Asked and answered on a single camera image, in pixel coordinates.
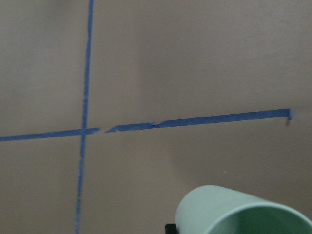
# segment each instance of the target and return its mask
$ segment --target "beige wall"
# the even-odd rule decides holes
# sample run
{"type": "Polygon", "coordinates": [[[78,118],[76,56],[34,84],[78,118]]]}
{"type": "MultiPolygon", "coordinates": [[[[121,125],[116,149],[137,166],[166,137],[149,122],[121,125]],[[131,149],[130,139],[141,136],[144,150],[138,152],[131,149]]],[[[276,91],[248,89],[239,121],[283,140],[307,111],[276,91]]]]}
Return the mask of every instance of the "beige wall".
{"type": "MultiPolygon", "coordinates": [[[[0,136],[78,129],[88,2],[4,1],[0,136]]],[[[81,233],[164,233],[216,184],[312,218],[310,0],[95,1],[88,127],[293,108],[87,137],[81,233]]],[[[0,232],[72,233],[80,138],[0,142],[0,232]]]]}

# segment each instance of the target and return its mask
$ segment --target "light green mug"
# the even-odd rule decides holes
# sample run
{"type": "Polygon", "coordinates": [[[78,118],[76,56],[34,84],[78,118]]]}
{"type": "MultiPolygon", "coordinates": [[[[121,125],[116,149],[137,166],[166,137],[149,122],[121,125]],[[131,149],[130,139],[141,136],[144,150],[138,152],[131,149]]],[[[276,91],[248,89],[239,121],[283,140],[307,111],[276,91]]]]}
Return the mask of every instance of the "light green mug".
{"type": "Polygon", "coordinates": [[[312,234],[298,211],[214,185],[189,192],[175,215],[179,234],[312,234]]]}

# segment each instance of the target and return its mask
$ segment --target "blue tape line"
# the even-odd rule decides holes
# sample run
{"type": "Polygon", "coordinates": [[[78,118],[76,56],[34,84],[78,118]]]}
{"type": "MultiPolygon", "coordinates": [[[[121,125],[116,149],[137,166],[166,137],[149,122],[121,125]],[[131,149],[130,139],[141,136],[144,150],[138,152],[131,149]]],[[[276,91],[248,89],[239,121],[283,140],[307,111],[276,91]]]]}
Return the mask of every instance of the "blue tape line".
{"type": "Polygon", "coordinates": [[[277,118],[277,117],[288,117],[288,119],[292,119],[293,112],[291,109],[280,109],[280,110],[271,110],[271,111],[231,114],[231,115],[223,115],[223,116],[175,119],[175,120],[163,121],[160,124],[154,124],[153,122],[139,123],[139,124],[127,124],[127,125],[115,126],[111,128],[110,130],[108,130],[107,133],[113,133],[116,131],[127,132],[127,131],[145,130],[145,129],[153,129],[153,128],[171,128],[171,127],[179,127],[179,126],[198,125],[198,124],[223,123],[223,122],[234,122],[234,121],[277,118]]]}
{"type": "Polygon", "coordinates": [[[81,127],[81,144],[80,144],[80,161],[78,172],[77,201],[74,234],[79,234],[80,214],[81,214],[81,194],[83,184],[83,166],[85,156],[86,128],[88,120],[88,97],[89,97],[89,77],[90,77],[90,54],[92,39],[92,20],[93,20],[93,0],[89,0],[88,11],[88,41],[86,46],[86,61],[84,71],[84,92],[83,92],[83,111],[82,111],[82,127],[81,127]]]}
{"type": "MultiPolygon", "coordinates": [[[[99,131],[99,128],[89,128],[86,129],[86,134],[94,134],[99,131]]],[[[81,129],[59,131],[59,132],[48,132],[41,134],[27,134],[27,135],[16,135],[16,136],[0,136],[1,141],[15,141],[15,140],[33,140],[41,138],[53,138],[53,137],[69,137],[69,136],[79,136],[81,135],[81,129]]]]}

